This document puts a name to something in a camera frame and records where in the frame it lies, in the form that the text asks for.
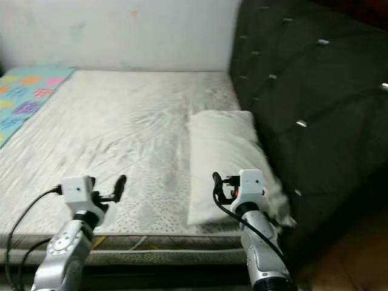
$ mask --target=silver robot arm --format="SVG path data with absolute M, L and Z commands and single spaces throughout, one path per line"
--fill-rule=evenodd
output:
M 101 197 L 93 191 L 95 179 L 89 176 L 68 178 L 61 184 L 65 202 L 73 219 L 64 224 L 49 241 L 46 256 L 35 273 L 32 291 L 75 291 L 82 278 L 82 269 L 92 247 L 93 230 L 104 221 L 107 204 L 118 202 L 126 177 L 122 175 L 113 193 Z
M 239 176 L 230 176 L 225 180 L 213 174 L 214 192 L 220 204 L 230 204 L 230 211 L 262 233 L 277 248 L 278 232 L 268 221 L 261 209 L 264 209 L 264 178 L 260 170 L 240 170 Z M 226 198 L 222 184 L 234 187 L 231 198 Z M 254 231 L 240 223 L 241 244 L 247 255 L 247 267 L 250 283 L 255 291 L 293 290 L 289 271 L 280 256 Z

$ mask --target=patterned blanket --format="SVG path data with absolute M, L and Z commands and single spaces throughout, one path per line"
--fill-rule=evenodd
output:
M 73 73 L 72 68 L 24 67 L 0 78 L 0 148 Z

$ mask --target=white pillow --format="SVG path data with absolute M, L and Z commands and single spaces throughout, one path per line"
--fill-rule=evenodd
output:
M 292 226 L 290 207 L 265 154 L 257 146 L 253 116 L 247 111 L 207 110 L 191 116 L 190 204 L 188 224 L 222 222 L 228 217 L 213 201 L 213 172 L 222 178 L 241 169 L 260 169 L 266 183 L 267 213 L 281 225 Z

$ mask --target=dark green headboard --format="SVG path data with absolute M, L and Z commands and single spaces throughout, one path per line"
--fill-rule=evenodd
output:
M 298 225 L 294 266 L 388 196 L 388 33 L 308 0 L 243 0 L 230 75 Z

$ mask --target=white mattress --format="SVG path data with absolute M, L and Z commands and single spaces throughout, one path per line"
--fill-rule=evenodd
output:
M 95 189 L 106 195 L 121 174 L 127 175 L 125 192 L 97 234 L 234 233 L 228 225 L 186 224 L 186 122 L 203 109 L 238 109 L 225 73 L 78 70 L 0 150 L 0 234 L 63 177 L 94 176 Z M 49 195 L 16 233 L 52 235 L 69 218 L 63 198 Z

